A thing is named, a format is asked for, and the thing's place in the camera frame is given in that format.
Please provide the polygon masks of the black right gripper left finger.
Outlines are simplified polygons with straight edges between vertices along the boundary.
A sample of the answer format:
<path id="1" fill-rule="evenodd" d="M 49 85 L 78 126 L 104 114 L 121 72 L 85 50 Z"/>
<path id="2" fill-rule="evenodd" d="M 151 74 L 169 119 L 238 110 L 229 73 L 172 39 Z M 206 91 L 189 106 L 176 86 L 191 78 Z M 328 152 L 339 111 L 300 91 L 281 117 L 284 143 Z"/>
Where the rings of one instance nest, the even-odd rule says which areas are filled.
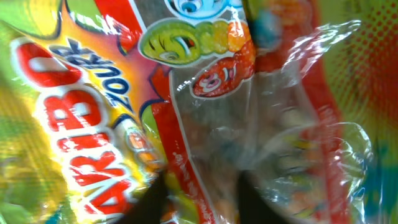
<path id="1" fill-rule="evenodd" d="M 116 224 L 160 224 L 167 196 L 165 174 L 159 174 L 144 196 Z"/>

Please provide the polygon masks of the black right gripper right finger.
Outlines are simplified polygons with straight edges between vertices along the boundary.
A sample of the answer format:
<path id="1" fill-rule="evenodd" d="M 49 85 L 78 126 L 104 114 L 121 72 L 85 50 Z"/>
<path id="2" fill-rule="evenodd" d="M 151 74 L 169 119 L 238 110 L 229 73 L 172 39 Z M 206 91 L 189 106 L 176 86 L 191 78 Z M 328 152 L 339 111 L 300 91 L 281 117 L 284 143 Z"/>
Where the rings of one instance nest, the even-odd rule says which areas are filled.
<path id="1" fill-rule="evenodd" d="M 246 172 L 239 174 L 237 188 L 240 224 L 289 224 L 263 201 Z"/>

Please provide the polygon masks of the green Haribo candy bag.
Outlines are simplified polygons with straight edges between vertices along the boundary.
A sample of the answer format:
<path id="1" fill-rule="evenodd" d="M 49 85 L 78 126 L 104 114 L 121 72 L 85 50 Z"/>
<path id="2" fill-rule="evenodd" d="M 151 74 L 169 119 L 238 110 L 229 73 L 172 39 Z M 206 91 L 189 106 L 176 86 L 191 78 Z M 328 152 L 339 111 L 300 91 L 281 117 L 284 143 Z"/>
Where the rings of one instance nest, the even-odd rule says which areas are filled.
<path id="1" fill-rule="evenodd" d="M 1 2 L 1 222 L 397 222 L 396 1 Z"/>

